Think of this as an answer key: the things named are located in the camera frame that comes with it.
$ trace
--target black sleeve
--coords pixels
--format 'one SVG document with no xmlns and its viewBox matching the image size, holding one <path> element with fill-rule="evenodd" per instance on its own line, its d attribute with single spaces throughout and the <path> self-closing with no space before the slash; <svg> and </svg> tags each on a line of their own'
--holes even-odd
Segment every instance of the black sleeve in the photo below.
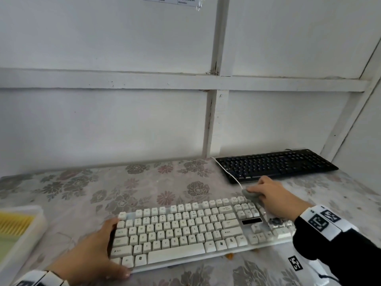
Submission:
<svg viewBox="0 0 381 286">
<path fill-rule="evenodd" d="M 295 220 L 295 249 L 304 258 L 329 266 L 341 285 L 374 285 L 381 271 L 381 249 L 357 231 L 341 232 L 328 241 L 301 217 Z"/>
</svg>

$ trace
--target person's right hand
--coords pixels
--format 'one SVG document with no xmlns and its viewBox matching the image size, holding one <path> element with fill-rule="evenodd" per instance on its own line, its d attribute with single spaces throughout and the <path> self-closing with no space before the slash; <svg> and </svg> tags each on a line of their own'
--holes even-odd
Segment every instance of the person's right hand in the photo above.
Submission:
<svg viewBox="0 0 381 286">
<path fill-rule="evenodd" d="M 264 206 L 275 216 L 287 218 L 291 221 L 300 216 L 312 205 L 287 191 L 280 182 L 262 176 L 256 186 L 247 188 L 248 192 L 259 192 L 259 199 Z"/>
</svg>

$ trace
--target white keyboard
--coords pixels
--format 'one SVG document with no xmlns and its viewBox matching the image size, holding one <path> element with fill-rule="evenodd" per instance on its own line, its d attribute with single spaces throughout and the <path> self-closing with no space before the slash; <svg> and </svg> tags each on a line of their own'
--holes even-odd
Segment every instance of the white keyboard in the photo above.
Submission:
<svg viewBox="0 0 381 286">
<path fill-rule="evenodd" d="M 132 273 L 292 241 L 291 221 L 244 197 L 119 213 L 110 259 Z"/>
</svg>

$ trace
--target hand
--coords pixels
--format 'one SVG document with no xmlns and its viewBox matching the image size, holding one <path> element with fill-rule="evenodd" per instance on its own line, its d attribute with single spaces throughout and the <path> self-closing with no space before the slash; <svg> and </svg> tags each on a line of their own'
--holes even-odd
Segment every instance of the hand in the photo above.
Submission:
<svg viewBox="0 0 381 286">
<path fill-rule="evenodd" d="M 267 176 L 262 176 L 256 186 L 247 188 L 248 192 L 260 192 L 259 199 L 275 216 L 291 221 L 312 205 L 287 191 L 280 182 L 275 182 Z"/>
<path fill-rule="evenodd" d="M 116 279 L 128 278 L 131 271 L 110 261 L 107 256 L 110 233 L 118 221 L 118 218 L 107 220 L 98 232 L 81 241 L 46 270 L 53 271 L 67 280 L 70 286 L 108 276 Z"/>
</svg>

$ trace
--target black keyboard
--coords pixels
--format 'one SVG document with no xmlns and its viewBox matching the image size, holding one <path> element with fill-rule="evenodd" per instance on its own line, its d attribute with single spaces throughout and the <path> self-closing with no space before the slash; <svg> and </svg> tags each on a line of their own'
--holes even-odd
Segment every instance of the black keyboard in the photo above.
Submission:
<svg viewBox="0 0 381 286">
<path fill-rule="evenodd" d="M 240 183 L 258 181 L 263 175 L 279 178 L 339 169 L 309 149 L 220 157 L 216 160 Z M 224 170 L 222 171 L 230 183 L 237 183 Z"/>
</svg>

